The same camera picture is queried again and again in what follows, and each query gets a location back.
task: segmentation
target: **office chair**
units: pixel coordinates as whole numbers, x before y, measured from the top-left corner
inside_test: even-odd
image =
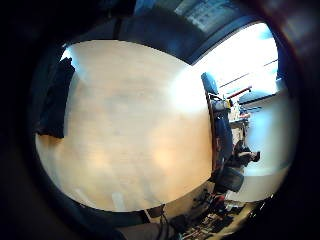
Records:
[[[215,183],[215,192],[225,193],[228,190],[238,192],[243,184],[244,176],[231,167],[222,166],[214,173],[212,180]]]
[[[206,92],[208,92],[209,94],[213,94],[213,95],[219,94],[216,81],[210,73],[208,73],[208,72],[202,73],[201,79],[202,79],[202,83],[203,83],[203,86],[204,86],[204,89],[206,90]]]

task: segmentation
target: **wall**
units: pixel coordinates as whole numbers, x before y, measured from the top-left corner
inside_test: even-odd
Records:
[[[274,97],[246,105],[256,106],[262,110],[251,115],[246,143],[252,151],[261,152],[261,159],[244,169],[241,190],[228,194],[229,199],[236,201],[258,201],[276,192],[290,168],[296,148],[299,131],[296,100],[281,90]]]

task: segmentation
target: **person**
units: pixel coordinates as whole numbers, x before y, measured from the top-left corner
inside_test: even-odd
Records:
[[[260,160],[260,151],[252,152],[248,146],[244,145],[243,140],[239,140],[234,146],[233,154],[226,162],[229,167],[241,166],[247,167],[249,162],[258,162]]]

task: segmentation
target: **wooden surface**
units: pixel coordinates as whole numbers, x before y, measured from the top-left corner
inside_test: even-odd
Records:
[[[76,72],[65,138],[36,135],[41,162],[60,190],[123,212],[174,201],[210,177],[210,120],[192,67],[120,41],[83,42],[68,52]]]

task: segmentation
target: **window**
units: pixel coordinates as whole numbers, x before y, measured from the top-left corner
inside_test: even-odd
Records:
[[[265,23],[249,25],[205,55],[195,67],[215,78],[220,93],[252,86],[268,94],[276,92],[278,51]]]

